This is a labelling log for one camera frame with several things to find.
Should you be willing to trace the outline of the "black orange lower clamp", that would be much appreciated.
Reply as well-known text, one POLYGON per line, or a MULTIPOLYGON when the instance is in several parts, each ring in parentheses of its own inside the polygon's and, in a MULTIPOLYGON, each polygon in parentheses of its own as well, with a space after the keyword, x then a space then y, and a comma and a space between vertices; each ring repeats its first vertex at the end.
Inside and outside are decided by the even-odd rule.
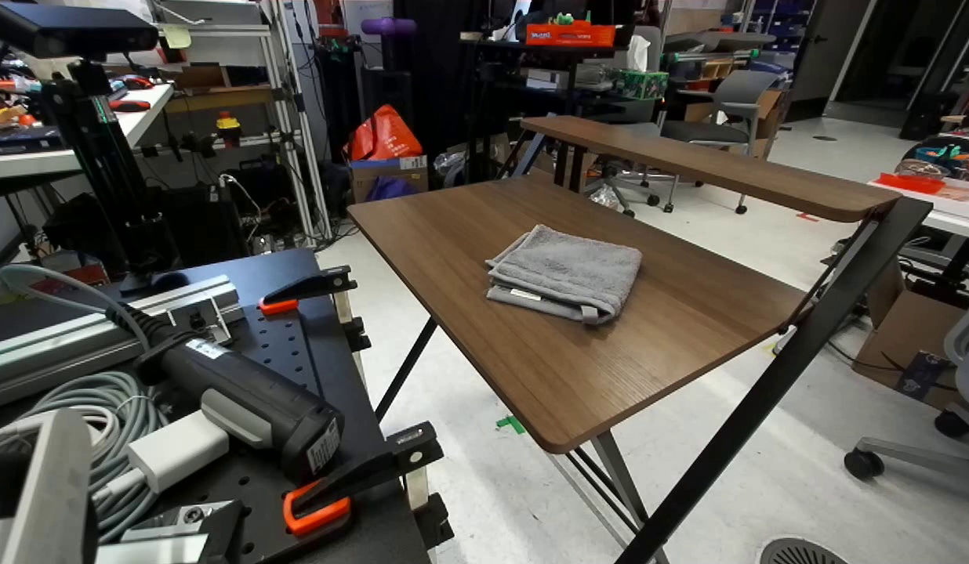
POLYGON ((305 539, 350 517, 353 498, 390 481, 414 473, 443 457, 443 445, 430 421, 393 434, 385 451, 350 470, 336 470, 283 494, 283 528, 305 539))

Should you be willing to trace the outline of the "grey chair right edge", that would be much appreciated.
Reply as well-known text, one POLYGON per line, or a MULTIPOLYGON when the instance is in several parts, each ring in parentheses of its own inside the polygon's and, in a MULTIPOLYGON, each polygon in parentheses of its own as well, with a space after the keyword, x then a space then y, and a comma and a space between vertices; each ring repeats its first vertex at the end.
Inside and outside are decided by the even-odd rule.
POLYGON ((844 456, 844 467, 870 482, 885 473, 887 460, 934 470, 948 481, 969 473, 969 310, 948 330, 942 358, 916 360, 896 382, 910 397, 928 397, 942 375, 954 375, 954 396, 934 418, 934 430, 964 451, 931 451, 904 443, 862 436, 853 451, 844 456))

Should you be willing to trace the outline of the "orange tray on shelf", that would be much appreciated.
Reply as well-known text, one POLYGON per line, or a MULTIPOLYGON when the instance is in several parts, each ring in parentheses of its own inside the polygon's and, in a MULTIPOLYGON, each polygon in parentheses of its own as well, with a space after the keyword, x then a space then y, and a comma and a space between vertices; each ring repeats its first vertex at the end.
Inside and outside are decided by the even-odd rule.
POLYGON ((591 48, 591 52, 613 52, 615 48, 615 28, 613 24, 593 24, 593 22, 543 22, 523 28, 526 48, 591 48))

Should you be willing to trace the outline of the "white table at right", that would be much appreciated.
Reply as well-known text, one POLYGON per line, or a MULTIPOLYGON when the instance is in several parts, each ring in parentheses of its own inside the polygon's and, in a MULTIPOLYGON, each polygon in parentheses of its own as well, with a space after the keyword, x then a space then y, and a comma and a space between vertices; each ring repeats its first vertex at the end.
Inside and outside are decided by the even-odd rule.
POLYGON ((928 202, 928 229, 969 240, 969 181, 939 176, 882 173, 875 187, 887 187, 916 202, 928 202))

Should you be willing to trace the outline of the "orange red bag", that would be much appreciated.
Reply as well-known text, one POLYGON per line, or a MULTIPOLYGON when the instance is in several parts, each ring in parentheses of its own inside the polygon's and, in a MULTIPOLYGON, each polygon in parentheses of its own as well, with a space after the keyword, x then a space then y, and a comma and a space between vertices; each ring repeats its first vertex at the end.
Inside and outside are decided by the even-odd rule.
POLYGON ((383 105, 350 133, 345 154, 350 160, 397 160, 420 156, 424 144, 405 117, 393 105, 383 105))

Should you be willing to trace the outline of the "brown wooden table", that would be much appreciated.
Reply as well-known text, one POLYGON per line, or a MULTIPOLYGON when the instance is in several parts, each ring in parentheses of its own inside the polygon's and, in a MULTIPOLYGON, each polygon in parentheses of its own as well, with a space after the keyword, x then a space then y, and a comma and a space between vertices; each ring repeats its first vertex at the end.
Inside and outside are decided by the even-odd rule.
POLYGON ((533 180, 358 203, 350 221, 550 456, 586 443, 606 447, 626 418, 772 332, 788 336, 662 505, 637 517, 639 532, 618 564, 648 564, 928 207, 855 186, 826 214, 853 223, 855 235, 816 296, 533 180), (487 260, 539 223, 643 252, 643 274, 615 322, 586 330, 487 298, 487 260))

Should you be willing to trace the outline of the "black tripod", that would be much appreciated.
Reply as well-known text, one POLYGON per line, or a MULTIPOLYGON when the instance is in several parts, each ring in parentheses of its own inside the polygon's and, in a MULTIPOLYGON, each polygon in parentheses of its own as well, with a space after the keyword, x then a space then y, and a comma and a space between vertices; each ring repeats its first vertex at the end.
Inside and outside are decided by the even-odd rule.
POLYGON ((136 154, 111 111, 111 78, 101 62, 79 61, 43 85, 43 101, 72 147, 117 247, 120 275, 154 275, 179 260, 173 232, 136 154))

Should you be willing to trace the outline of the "white power adapter block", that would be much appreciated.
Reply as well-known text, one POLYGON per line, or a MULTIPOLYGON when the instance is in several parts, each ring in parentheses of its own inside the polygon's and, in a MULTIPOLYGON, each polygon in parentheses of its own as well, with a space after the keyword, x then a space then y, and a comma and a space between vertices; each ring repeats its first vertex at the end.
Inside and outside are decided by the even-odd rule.
POLYGON ((130 445, 151 492, 167 492, 229 451, 229 434, 205 412, 185 413, 130 445))

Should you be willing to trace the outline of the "cardboard box under bag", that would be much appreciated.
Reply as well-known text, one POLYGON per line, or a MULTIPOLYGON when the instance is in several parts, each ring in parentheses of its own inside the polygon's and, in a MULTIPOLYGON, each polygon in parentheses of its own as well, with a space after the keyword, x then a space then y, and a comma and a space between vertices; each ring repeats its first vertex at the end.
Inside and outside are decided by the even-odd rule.
POLYGON ((430 170, 424 156, 353 160, 349 173, 353 202, 383 202, 430 187, 430 170))

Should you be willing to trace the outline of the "black perforated workbench plate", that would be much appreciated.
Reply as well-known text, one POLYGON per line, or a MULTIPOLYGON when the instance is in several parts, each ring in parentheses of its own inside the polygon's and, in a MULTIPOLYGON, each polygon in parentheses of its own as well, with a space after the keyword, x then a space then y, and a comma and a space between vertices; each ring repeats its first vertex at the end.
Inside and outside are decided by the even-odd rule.
MULTIPOLYGON (((279 375, 317 393, 343 413, 343 447, 336 460, 314 481, 336 470, 350 470, 385 451, 385 439, 374 421, 374 407, 358 379, 345 330, 336 321, 333 298, 309 298, 297 315, 264 321, 256 301, 305 275, 319 274, 317 260, 305 252, 279 252, 267 257, 241 257, 189 269, 189 279, 229 275, 240 290, 241 326, 231 332, 231 347, 279 375)), ((151 347, 168 336, 205 338, 179 330, 168 321, 136 310, 151 347)), ((148 375, 144 360, 139 373, 176 397, 181 407, 200 407, 189 393, 168 379, 148 375)), ((205 470, 189 486, 173 492, 176 502, 194 494, 236 498, 245 507, 241 555, 247 564, 430 564, 427 543, 409 498, 401 478, 353 498, 345 525, 324 532, 295 539, 283 528, 283 494, 309 486, 283 478, 272 451, 256 451, 231 439, 231 457, 218 470, 205 470)))

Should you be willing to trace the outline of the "black orange clamp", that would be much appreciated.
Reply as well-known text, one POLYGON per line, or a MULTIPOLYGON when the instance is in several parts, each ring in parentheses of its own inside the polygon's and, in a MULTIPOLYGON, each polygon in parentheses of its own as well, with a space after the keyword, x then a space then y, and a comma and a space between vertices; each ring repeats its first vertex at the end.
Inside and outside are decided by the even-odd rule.
POLYGON ((393 434, 385 451, 350 470, 336 470, 283 494, 283 528, 305 539, 350 517, 353 498, 390 481, 414 473, 443 457, 443 445, 430 421, 393 434))
POLYGON ((283 321, 300 310, 309 298, 333 298, 353 290, 349 267, 319 269, 256 301, 264 321, 283 321))

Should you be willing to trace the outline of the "black orange upper clamp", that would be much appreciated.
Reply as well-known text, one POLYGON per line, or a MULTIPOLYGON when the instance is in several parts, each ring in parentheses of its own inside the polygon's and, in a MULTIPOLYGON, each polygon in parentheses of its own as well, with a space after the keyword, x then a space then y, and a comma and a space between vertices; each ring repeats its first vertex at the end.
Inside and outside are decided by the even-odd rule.
POLYGON ((256 301, 264 321, 283 321, 300 310, 309 298, 333 298, 353 290, 349 267, 319 269, 256 301))

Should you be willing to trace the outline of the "grey cloth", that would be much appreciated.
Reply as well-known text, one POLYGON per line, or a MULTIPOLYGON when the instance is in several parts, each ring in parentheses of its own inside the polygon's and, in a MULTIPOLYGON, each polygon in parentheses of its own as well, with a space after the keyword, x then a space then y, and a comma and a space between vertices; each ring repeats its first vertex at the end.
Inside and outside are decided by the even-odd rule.
POLYGON ((643 255, 533 225, 487 260, 487 298, 585 326, 613 322, 626 304, 643 255))

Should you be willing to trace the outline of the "aluminium extrusion rail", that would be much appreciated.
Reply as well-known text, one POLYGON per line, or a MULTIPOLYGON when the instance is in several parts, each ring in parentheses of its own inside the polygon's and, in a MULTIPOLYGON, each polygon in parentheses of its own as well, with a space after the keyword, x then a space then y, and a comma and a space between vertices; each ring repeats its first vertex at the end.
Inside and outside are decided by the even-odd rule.
MULTIPOLYGON (((241 317, 240 290, 229 275, 210 275, 148 296, 136 310, 168 321, 179 330, 210 343, 229 343, 231 322, 241 317)), ((139 358, 139 338, 104 315, 82 315, 43 330, 0 338, 0 407, 42 396, 72 375, 96 373, 139 358)))

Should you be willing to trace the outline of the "brown raised table shelf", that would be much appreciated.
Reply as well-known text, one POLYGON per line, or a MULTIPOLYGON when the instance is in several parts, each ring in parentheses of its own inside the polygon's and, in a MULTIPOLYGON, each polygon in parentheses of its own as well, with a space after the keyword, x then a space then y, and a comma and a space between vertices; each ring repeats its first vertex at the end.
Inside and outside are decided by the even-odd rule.
POLYGON ((740 193, 756 202, 806 209, 834 223, 860 223, 887 214, 899 194, 826 173, 794 170, 748 154, 685 144, 670 137, 639 137, 618 125, 580 117, 529 117, 526 133, 648 166, 689 181, 740 193))

